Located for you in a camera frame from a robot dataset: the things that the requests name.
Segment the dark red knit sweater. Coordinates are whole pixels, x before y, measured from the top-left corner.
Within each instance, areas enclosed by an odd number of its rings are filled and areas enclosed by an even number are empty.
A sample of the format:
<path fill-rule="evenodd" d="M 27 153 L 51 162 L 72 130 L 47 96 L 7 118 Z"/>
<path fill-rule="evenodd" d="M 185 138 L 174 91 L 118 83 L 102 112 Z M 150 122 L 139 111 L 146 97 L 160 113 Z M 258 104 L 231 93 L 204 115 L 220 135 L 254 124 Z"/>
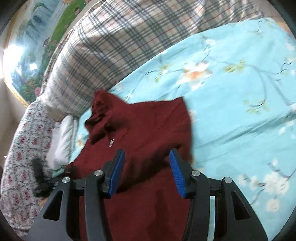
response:
<path fill-rule="evenodd" d="M 181 240 L 190 203 L 180 197 L 169 164 L 177 149 L 191 160 L 191 121 L 182 98 L 128 104 L 97 91 L 86 120 L 88 140 L 70 164 L 72 177 L 85 178 L 125 152 L 116 194 L 105 201 L 114 240 Z"/>

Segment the pink floral blanket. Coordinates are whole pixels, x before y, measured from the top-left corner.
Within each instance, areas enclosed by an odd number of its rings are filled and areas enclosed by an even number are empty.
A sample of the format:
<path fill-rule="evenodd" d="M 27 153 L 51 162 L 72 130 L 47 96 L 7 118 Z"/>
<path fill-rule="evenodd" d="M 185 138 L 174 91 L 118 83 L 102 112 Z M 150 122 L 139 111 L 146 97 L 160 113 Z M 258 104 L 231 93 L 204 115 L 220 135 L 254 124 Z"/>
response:
<path fill-rule="evenodd" d="M 34 195 L 37 181 L 32 160 L 40 158 L 44 175 L 52 172 L 46 162 L 55 121 L 44 109 L 41 98 L 26 109 L 14 134 L 1 178 L 1 211 L 20 237 L 26 236 L 41 209 Z"/>

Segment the white pillow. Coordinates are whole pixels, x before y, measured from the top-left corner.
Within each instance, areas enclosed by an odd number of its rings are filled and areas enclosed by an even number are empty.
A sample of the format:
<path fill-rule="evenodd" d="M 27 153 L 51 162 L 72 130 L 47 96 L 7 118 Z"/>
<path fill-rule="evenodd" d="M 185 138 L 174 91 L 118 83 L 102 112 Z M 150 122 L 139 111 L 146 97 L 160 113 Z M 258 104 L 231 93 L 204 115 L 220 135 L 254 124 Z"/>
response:
<path fill-rule="evenodd" d="M 78 129 L 78 118 L 66 116 L 61 122 L 56 122 L 52 130 L 51 145 L 46 161 L 52 170 L 58 170 L 70 163 L 74 150 L 74 140 Z"/>

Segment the light blue floral bedsheet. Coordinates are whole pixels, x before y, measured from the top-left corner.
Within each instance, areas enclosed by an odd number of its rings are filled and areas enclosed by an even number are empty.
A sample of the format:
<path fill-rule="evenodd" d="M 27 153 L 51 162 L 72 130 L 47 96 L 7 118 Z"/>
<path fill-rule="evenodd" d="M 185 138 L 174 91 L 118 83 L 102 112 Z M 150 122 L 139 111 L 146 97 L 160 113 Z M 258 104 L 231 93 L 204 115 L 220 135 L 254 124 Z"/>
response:
<path fill-rule="evenodd" d="M 285 240 L 295 208 L 295 39 L 273 19 L 188 37 L 110 92 L 128 103 L 183 97 L 194 167 L 232 177 L 267 238 Z"/>

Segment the beige plaid quilt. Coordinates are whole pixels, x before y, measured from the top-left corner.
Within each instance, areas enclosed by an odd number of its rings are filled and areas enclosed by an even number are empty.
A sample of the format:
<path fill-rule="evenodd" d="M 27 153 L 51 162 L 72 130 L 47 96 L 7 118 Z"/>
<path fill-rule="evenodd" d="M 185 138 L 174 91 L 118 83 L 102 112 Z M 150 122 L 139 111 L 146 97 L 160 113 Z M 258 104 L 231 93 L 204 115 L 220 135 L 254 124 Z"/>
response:
<path fill-rule="evenodd" d="M 109 90 L 185 38 L 263 17 L 254 1 L 98 1 L 54 51 L 40 97 L 56 121 L 80 116 Z"/>

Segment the landscape painting gold frame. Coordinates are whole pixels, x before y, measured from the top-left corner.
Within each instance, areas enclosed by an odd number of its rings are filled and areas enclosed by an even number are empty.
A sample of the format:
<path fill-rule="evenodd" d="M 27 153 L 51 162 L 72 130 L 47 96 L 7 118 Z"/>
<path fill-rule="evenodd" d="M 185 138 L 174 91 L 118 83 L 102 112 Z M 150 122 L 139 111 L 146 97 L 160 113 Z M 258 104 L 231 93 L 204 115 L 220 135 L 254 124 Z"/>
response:
<path fill-rule="evenodd" d="M 23 106 L 40 95 L 43 75 L 57 45 L 95 3 L 25 1 L 12 15 L 3 34 L 1 78 Z"/>

